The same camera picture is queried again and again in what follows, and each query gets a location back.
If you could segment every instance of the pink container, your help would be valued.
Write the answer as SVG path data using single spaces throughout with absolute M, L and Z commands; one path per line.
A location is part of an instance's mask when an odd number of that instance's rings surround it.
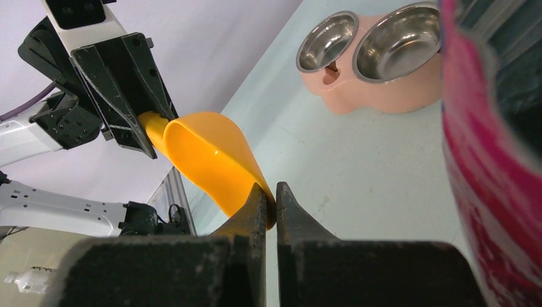
M 490 306 L 542 306 L 542 173 L 496 112 L 484 65 L 497 64 L 482 61 L 484 49 L 458 31 L 456 2 L 442 0 L 442 118 L 463 229 Z

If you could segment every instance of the black bracket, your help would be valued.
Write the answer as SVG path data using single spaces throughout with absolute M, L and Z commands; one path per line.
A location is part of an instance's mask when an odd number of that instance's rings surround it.
M 30 121 L 36 122 L 64 149 L 96 139 L 102 121 L 47 17 L 30 31 L 18 52 L 61 90 L 49 97 L 45 107 Z
M 8 175 L 0 171 L 0 185 L 9 184 L 11 180 L 8 179 Z
M 105 128 L 123 148 L 156 153 L 137 117 L 154 111 L 177 117 L 173 103 L 141 33 L 113 38 L 72 51 L 80 80 Z
M 118 228 L 120 235 L 190 235 L 190 227 L 184 209 L 173 216 L 174 221 L 165 224 L 159 221 L 157 211 L 145 203 L 129 201 L 124 204 L 126 216 Z

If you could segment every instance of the screw hole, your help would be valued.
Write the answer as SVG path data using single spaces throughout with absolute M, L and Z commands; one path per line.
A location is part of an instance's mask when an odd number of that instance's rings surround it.
M 72 10 L 72 8 L 69 8 L 67 6 L 63 7 L 62 8 L 62 14 L 66 15 L 66 16 L 71 16 L 74 14 L 74 11 Z
M 85 3 L 85 5 L 83 7 L 87 11 L 93 11 L 94 10 L 94 5 L 92 3 Z

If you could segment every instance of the orange scoop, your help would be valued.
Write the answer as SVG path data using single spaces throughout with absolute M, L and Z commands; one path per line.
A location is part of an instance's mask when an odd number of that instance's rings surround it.
M 154 112 L 138 117 L 157 150 L 204 190 L 230 217 L 245 204 L 256 182 L 275 206 L 243 132 L 219 113 L 192 113 L 172 121 Z M 267 215 L 267 229 L 275 219 Z

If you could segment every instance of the metal bowl rim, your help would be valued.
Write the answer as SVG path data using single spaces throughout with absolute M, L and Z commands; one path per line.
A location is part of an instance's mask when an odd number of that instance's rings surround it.
M 341 52 L 339 52 L 339 54 L 337 54 L 337 56 L 334 56 L 330 61 L 326 62 L 324 65 L 320 65 L 320 67 L 318 68 L 314 68 L 314 69 L 304 69 L 303 67 L 301 67 L 301 63 L 299 62 L 299 58 L 301 56 L 301 52 L 303 50 L 303 46 L 305 46 L 305 44 L 309 41 L 309 36 L 311 36 L 311 34 L 313 32 L 315 32 L 322 24 L 324 24 L 326 21 L 328 21 L 329 19 L 333 18 L 333 17 L 337 17 L 337 16 L 341 16 L 341 15 L 347 15 L 349 17 L 351 17 L 354 21 L 354 25 L 353 25 L 353 31 L 352 31 L 352 37 L 348 40 L 348 43 L 346 43 L 345 47 L 343 49 L 341 49 Z M 328 65 L 330 65 L 331 63 L 333 63 L 335 60 L 337 60 L 343 53 L 345 53 L 345 50 L 347 50 L 347 48 L 350 46 L 350 44 L 352 43 L 352 40 L 353 38 L 355 37 L 355 35 L 357 34 L 357 30 L 359 28 L 359 17 L 356 13 L 352 12 L 352 11 L 340 11 L 340 12 L 337 12 L 337 13 L 333 13 L 331 15 L 329 15 L 328 17 L 325 17 L 322 21 L 320 21 L 310 32 L 309 34 L 307 34 L 307 36 L 305 36 L 305 39 L 303 40 L 303 42 L 301 43 L 301 45 L 299 46 L 299 49 L 297 50 L 297 55 L 295 57 L 295 66 L 297 67 L 297 70 L 299 70 L 300 72 L 303 72 L 303 73 L 306 73 L 306 74 L 310 74 L 310 73 L 313 73 L 313 72 L 317 72 L 317 71 L 320 71 L 324 68 L 326 68 Z
M 373 24 L 373 26 L 371 28 L 369 28 L 369 30 L 367 30 L 367 32 L 365 32 L 365 35 L 363 35 L 363 37 L 361 38 L 361 40 L 357 44 L 357 46 L 356 46 L 356 48 L 354 50 L 354 54 L 352 56 L 352 70 L 354 71 L 354 74 L 356 75 L 356 77 L 358 77 L 358 79 L 360 79 L 362 81 L 365 81 L 367 83 L 375 83 L 375 84 L 385 84 L 385 83 L 390 83 L 390 82 L 396 81 L 396 80 L 401 79 L 403 77 L 406 77 L 406 76 L 410 75 L 411 73 L 415 72 L 416 70 L 420 69 L 420 67 L 425 65 L 425 63 L 427 63 L 430 59 L 432 59 L 435 56 L 435 54 L 438 52 L 438 50 L 440 49 L 440 39 L 438 40 L 438 44 L 433 49 L 433 52 L 431 53 L 431 56 L 429 56 L 425 62 L 421 63 L 420 65 L 418 65 L 414 69 L 411 69 L 410 71 L 405 72 L 404 74 L 401 74 L 398 77 L 394 77 L 393 79 L 371 79 L 371 78 L 368 78 L 365 75 L 363 75 L 359 71 L 359 69 L 357 68 L 357 55 L 358 55 L 358 53 L 359 53 L 359 51 L 361 49 L 361 45 L 367 40 L 367 37 L 380 24 L 385 22 L 391 16 L 393 16 L 393 15 L 399 13 L 399 12 L 409 10 L 411 8 L 433 8 L 433 9 L 435 9 L 436 11 L 438 11 L 440 13 L 440 10 L 438 9 L 438 6 L 437 6 L 436 3 L 431 2 L 431 1 L 422 1 L 422 2 L 416 2 L 416 3 L 412 3 L 412 4 L 409 4 L 409 5 L 402 6 L 401 8 L 398 8 L 397 10 L 394 10 L 393 12 L 391 12 L 391 13 L 387 14 L 386 16 L 382 17 L 379 21 L 376 22 L 376 24 Z

